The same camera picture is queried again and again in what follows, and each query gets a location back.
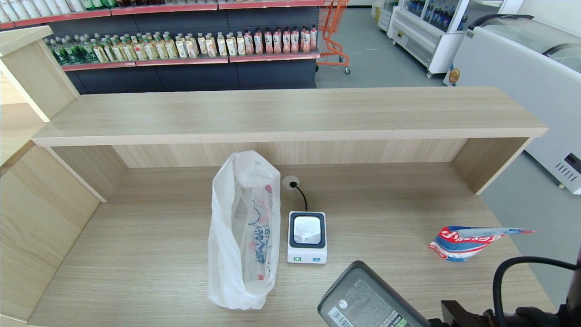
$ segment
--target orange shopping cart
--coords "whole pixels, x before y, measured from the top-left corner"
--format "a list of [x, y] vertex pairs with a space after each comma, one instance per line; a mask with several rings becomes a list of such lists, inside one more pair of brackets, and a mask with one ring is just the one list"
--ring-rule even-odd
[[[349, 70], [349, 56], [343, 53], [343, 47], [332, 37], [337, 33], [341, 18], [347, 8], [349, 0], [328, 0], [321, 7], [319, 20], [319, 34], [322, 35], [321, 57], [317, 62], [315, 71], [319, 70], [319, 65], [344, 66], [345, 73], [351, 73]], [[339, 56], [339, 62], [329, 61], [329, 57]]]

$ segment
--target store floor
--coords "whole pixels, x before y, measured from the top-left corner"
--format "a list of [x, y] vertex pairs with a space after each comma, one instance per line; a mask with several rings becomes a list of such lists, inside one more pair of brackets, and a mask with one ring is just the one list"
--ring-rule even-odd
[[[333, 40], [343, 45], [351, 73], [346, 75], [343, 66], [320, 65], [315, 74], [317, 88], [444, 86], [443, 74], [428, 79], [426, 67], [392, 45], [371, 18], [370, 8], [347, 9]], [[329, 61], [337, 62], [338, 57]]]
[[[345, 12], [335, 40], [350, 55], [351, 74], [345, 75], [343, 67], [321, 66], [315, 78], [317, 87], [443, 86], [443, 75], [427, 79], [425, 67], [399, 46], [392, 46], [370, 12], [369, 8]], [[574, 262], [581, 243], [581, 197], [557, 184], [523, 153], [488, 187], [483, 198], [503, 226], [537, 231], [512, 236], [522, 255]], [[571, 272], [542, 265], [531, 268], [555, 306], [564, 303]]]

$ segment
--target glass freezer lid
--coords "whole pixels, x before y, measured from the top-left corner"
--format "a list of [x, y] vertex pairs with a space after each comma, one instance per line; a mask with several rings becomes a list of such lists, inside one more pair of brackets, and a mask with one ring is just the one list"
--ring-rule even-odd
[[581, 73], [581, 38], [532, 20], [529, 15], [487, 15], [470, 29], [481, 27], [517, 42]]
[[479, 19], [477, 26], [544, 54], [563, 43], [581, 44], [581, 38], [539, 23], [526, 15], [490, 15]]

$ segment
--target white plastic bag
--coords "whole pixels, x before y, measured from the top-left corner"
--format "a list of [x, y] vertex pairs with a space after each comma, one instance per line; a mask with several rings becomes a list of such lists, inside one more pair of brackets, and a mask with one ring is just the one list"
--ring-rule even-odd
[[281, 240], [281, 174], [255, 151], [233, 153], [212, 181], [208, 298], [261, 309], [274, 287]]

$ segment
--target dark shelf back panel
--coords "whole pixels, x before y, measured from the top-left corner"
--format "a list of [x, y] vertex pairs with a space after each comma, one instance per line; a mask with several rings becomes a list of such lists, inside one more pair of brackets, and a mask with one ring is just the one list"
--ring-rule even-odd
[[237, 90], [235, 65], [157, 66], [164, 91]]
[[[99, 33], [123, 35], [129, 33], [169, 31], [178, 33], [251, 30], [265, 27], [311, 26], [318, 22], [318, 7], [259, 8], [199, 12], [164, 12], [139, 15], [97, 17], [47, 23], [53, 36]], [[314, 87], [315, 60], [241, 62], [208, 65], [174, 65], [79, 70], [67, 72], [81, 94], [212, 91], [268, 88]]]

